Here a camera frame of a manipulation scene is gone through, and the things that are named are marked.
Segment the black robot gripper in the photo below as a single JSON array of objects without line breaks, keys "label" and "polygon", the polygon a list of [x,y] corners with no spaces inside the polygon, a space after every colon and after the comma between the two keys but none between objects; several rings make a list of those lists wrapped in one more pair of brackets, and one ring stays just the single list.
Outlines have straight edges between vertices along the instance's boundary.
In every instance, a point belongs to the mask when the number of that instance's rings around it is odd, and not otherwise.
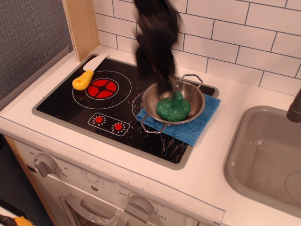
[{"label": "black robot gripper", "polygon": [[[136,0],[138,25],[136,62],[139,78],[157,82],[158,93],[177,91],[171,47],[178,40],[179,13],[168,0]],[[167,77],[151,63],[166,66]]]}]

